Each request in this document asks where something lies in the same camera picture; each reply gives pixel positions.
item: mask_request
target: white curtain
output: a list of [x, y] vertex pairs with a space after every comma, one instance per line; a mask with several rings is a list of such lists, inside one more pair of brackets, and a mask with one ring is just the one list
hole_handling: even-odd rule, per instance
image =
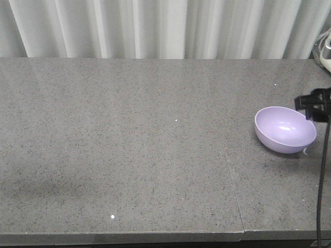
[[0, 0], [0, 56], [308, 58], [331, 0]]

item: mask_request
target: purple bowl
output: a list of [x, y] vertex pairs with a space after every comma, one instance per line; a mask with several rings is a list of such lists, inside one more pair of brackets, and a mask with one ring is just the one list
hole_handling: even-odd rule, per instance
[[266, 107], [255, 115], [255, 132], [259, 140], [273, 151], [296, 153], [316, 138], [312, 121], [290, 108]]

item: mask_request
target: lavender plastic bowl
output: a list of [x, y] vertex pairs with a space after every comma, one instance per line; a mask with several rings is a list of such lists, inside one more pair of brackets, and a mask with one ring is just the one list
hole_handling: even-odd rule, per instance
[[316, 128], [310, 120], [290, 108], [266, 107], [255, 115], [255, 132], [259, 140], [273, 151], [296, 153], [316, 138]]

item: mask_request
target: pleated curtain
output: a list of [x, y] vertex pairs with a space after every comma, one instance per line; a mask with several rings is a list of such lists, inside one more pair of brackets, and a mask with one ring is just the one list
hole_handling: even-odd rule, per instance
[[308, 58], [331, 0], [0, 0], [1, 57]]

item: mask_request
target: black bracket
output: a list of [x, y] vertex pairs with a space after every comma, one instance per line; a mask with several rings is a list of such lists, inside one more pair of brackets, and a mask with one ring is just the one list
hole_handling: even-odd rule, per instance
[[306, 119], [328, 122], [331, 118], [331, 88], [314, 89], [310, 95], [295, 98], [295, 110], [306, 110]]

